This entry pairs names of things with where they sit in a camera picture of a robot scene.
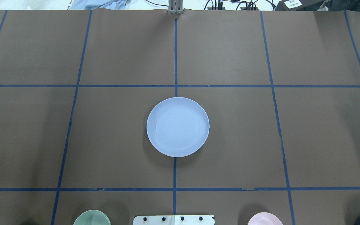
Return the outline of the light blue plate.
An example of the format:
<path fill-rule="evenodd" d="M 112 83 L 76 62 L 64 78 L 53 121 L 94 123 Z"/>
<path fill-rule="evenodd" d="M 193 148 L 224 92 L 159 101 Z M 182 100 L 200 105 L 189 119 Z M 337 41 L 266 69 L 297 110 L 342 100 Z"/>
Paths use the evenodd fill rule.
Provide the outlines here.
<path fill-rule="evenodd" d="M 146 121 L 152 146 L 169 157 L 186 157 L 206 142 L 210 121 L 204 108 L 189 98 L 173 97 L 158 103 Z"/>

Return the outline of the green bowl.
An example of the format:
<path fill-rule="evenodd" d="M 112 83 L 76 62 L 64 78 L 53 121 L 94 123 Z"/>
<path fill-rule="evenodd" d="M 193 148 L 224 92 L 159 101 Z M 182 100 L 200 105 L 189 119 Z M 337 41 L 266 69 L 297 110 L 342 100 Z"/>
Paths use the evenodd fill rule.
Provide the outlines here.
<path fill-rule="evenodd" d="M 80 214 L 73 225 L 111 225 L 111 221 L 99 210 L 88 210 Z"/>

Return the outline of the pink bowl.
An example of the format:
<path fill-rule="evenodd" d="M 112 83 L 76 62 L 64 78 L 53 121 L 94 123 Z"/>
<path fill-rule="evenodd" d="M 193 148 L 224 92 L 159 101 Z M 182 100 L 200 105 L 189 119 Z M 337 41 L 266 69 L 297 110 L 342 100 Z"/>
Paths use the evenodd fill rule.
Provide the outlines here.
<path fill-rule="evenodd" d="M 283 223 L 271 213 L 260 212 L 253 215 L 247 225 L 283 225 Z"/>

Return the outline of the aluminium frame post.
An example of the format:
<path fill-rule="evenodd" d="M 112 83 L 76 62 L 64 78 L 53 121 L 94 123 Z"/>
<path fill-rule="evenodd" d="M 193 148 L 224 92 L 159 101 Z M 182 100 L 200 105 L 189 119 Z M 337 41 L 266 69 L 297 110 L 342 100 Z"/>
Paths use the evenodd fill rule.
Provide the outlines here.
<path fill-rule="evenodd" d="M 169 0 L 168 1 L 168 13 L 169 14 L 183 14 L 183 0 Z"/>

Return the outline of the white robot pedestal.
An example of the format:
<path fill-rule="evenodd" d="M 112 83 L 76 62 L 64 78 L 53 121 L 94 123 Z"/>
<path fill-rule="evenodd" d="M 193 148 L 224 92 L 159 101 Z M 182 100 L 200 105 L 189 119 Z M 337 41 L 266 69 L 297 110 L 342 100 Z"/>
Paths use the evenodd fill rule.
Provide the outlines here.
<path fill-rule="evenodd" d="M 133 225 L 214 225 L 213 215 L 145 215 L 136 216 Z"/>

